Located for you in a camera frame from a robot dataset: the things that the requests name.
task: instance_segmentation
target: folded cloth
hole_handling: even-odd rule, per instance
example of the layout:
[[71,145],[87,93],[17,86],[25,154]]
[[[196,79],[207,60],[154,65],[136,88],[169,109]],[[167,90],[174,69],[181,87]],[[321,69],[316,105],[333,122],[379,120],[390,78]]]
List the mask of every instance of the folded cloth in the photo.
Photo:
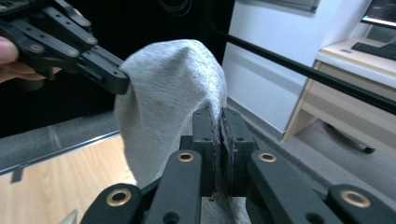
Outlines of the folded cloth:
[[[227,99],[225,77],[211,52],[196,40],[148,45],[120,69],[131,85],[117,96],[115,116],[126,160],[143,188],[161,176],[169,155],[178,150],[180,136],[192,134],[194,111],[209,109],[219,137],[219,113]],[[202,223],[248,223],[241,199],[216,194],[214,203],[203,199],[202,207]]]

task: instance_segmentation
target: human hand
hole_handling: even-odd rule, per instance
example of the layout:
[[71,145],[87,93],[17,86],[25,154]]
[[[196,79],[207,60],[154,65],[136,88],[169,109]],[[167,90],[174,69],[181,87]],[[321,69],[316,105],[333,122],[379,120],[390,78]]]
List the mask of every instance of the human hand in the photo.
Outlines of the human hand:
[[44,78],[27,64],[16,62],[18,55],[17,47],[6,38],[0,36],[0,83],[15,77],[28,80]]

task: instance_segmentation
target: towel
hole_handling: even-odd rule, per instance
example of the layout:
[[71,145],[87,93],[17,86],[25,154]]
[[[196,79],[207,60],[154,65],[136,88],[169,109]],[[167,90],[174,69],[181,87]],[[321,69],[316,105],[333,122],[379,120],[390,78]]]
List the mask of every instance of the towel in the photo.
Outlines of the towel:
[[[148,45],[120,67],[130,80],[118,95],[115,117],[125,157],[139,188],[163,173],[181,135],[192,135],[192,113],[208,108],[219,136],[219,114],[226,106],[223,70],[212,53],[196,40]],[[248,223],[243,199],[203,198],[202,223]]]

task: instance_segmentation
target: desk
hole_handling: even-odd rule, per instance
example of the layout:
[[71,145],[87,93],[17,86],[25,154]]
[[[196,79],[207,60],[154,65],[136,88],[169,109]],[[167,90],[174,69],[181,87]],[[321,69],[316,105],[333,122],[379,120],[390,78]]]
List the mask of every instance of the desk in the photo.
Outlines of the desk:
[[42,161],[23,170],[22,180],[0,176],[1,223],[59,223],[74,209],[78,223],[105,188],[135,184],[120,136]]
[[[323,48],[315,69],[396,101],[396,62],[351,49],[358,41],[383,45],[367,39],[351,39]],[[396,157],[396,116],[308,79],[283,140],[316,119]]]

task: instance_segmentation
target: keyboard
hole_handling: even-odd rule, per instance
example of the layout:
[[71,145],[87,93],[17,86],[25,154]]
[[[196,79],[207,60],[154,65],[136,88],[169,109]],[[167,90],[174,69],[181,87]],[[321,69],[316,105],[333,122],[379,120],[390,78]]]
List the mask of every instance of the keyboard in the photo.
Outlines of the keyboard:
[[354,46],[352,46],[352,49],[396,61],[396,45],[395,44],[389,44],[389,45],[385,45],[384,47],[378,48],[378,47],[374,47],[372,45],[363,44],[361,42],[358,42]]

